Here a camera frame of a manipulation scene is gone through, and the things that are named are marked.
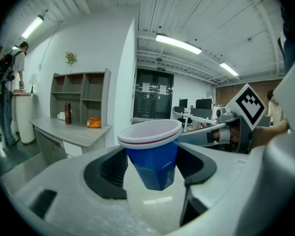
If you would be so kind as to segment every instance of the paper cup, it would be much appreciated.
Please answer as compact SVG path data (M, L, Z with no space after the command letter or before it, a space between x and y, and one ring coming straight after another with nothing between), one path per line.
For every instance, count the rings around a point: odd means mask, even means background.
M174 182L181 122L153 120L127 127L117 136L145 187L164 190Z

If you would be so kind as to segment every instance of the brick wall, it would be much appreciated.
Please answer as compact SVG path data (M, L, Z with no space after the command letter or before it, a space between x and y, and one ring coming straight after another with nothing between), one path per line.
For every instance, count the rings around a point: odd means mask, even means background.
M269 101L266 97L266 93L271 89L274 90L280 84L280 82L281 80L260 81L249 83L249 85L254 89L254 91L256 91L256 93L260 96L262 101L268 107ZM216 88L216 103L227 104L242 89L244 85L245 84L239 84Z

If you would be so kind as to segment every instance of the jeans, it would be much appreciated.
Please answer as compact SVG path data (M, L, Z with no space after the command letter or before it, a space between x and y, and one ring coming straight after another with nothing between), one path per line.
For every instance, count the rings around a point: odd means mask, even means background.
M0 96L0 126L5 143L10 145L15 141L12 135L12 92L5 85L2 85L2 93Z

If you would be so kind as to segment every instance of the white column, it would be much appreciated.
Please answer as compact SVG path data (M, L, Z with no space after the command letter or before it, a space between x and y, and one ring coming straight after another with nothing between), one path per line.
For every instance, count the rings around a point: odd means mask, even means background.
M21 141L24 144L30 144L35 140L32 120L33 103L31 94L17 94L15 97L16 120L20 132Z

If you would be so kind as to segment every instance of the wooden desk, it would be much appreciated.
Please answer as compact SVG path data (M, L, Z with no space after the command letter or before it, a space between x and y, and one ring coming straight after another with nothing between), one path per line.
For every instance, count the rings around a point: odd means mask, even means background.
M88 128L79 124L66 125L57 118L32 120L40 151L47 164L79 156L105 147L107 131L111 126Z

